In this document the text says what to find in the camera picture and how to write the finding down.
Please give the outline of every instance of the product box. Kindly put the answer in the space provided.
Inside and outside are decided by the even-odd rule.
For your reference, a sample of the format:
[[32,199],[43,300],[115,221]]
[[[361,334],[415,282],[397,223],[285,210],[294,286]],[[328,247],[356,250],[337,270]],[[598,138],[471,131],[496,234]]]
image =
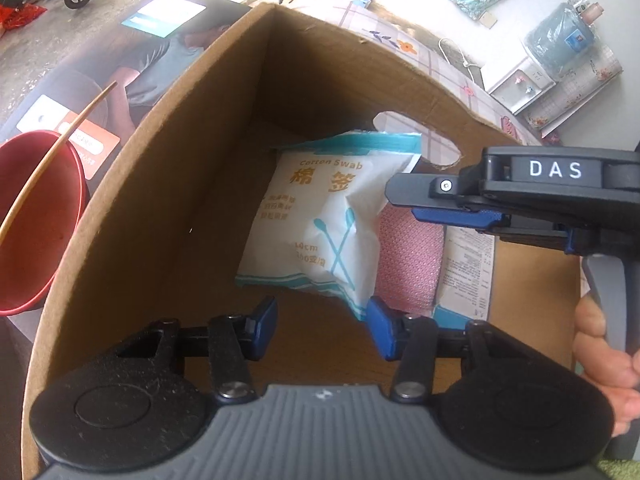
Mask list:
[[[373,129],[394,110],[449,138],[474,164],[485,146],[514,144],[437,81],[346,30],[261,5],[232,25],[146,115],[91,200],[47,299],[31,357],[22,427],[25,479],[38,472],[28,417],[52,380],[161,317],[204,325],[278,299],[267,383],[377,383],[382,360],[364,324],[335,298],[234,285],[258,205],[276,165],[273,146]],[[498,243],[489,319],[569,365],[578,263],[562,253]],[[436,389],[459,377],[442,362]],[[207,362],[186,377],[207,388]]]

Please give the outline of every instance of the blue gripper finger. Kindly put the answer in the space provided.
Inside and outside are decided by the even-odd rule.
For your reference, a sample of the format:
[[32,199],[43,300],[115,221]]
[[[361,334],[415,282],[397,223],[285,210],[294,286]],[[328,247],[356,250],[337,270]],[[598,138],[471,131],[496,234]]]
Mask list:
[[387,361],[400,359],[408,339],[402,314],[390,309],[379,296],[372,296],[366,323],[380,356]]
[[278,324],[278,301],[273,296],[265,297],[246,318],[245,332],[251,337],[251,352],[245,356],[251,361],[264,357]]
[[436,207],[415,207],[411,209],[418,222],[446,224],[456,227],[489,230],[504,221],[504,215],[496,211],[462,211]]

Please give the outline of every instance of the cotton swab illustration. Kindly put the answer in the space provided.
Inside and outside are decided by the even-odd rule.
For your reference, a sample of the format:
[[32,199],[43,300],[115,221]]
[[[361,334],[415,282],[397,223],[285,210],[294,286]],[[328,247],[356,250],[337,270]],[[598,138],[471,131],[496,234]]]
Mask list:
[[335,246],[334,241],[331,240],[331,237],[329,236],[329,233],[328,233],[327,228],[326,228],[326,224],[321,219],[316,218],[314,220],[314,225],[324,233],[324,235],[326,236],[326,239],[329,241],[329,245],[331,245],[331,249],[335,254],[334,267],[335,267],[335,264],[339,264],[340,265],[340,267],[342,268],[342,272],[344,272],[344,276],[347,279],[347,283],[351,287],[351,290],[356,290],[356,287],[355,287],[355,285],[353,285],[353,282],[351,281],[349,273],[347,272],[347,269],[344,266],[344,262],[342,261],[342,258],[340,257],[340,252],[338,251],[338,248]]
[[[347,237],[349,236],[349,231],[351,231],[351,226],[353,226],[353,224],[355,224],[356,221],[356,215],[353,212],[353,209],[351,209],[350,207],[347,208],[347,211],[344,214],[346,221],[347,221],[347,232],[345,232],[344,236],[342,237],[342,241],[340,242],[340,247],[338,247],[338,253],[336,254],[336,256],[339,256],[342,254],[342,248],[344,247],[344,244],[347,241]],[[338,258],[335,259],[334,264],[331,267],[331,273],[334,273],[335,270],[335,266],[338,264]]]

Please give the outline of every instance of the white plastic bag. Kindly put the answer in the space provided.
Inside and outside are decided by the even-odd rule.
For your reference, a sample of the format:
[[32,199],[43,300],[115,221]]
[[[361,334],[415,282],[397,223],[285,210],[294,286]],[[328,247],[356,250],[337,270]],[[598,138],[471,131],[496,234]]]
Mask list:
[[238,285],[343,299],[358,319],[373,294],[385,186],[420,158],[420,134],[348,132],[287,148],[260,203]]

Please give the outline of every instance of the finger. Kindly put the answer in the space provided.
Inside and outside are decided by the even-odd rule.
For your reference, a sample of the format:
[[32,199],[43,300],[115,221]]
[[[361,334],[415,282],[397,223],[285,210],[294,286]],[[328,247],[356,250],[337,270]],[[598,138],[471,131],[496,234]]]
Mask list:
[[574,353],[587,375],[604,386],[633,388],[640,383],[630,355],[612,349],[604,339],[578,332]]
[[616,422],[613,426],[613,433],[611,433],[611,436],[624,435],[629,431],[629,428],[631,428],[631,425],[628,422]]
[[582,378],[596,386],[607,397],[613,408],[616,422],[631,422],[640,417],[640,392],[631,388],[602,386],[585,374]]
[[600,307],[587,294],[575,308],[575,327],[592,337],[604,337],[607,331],[607,321]]

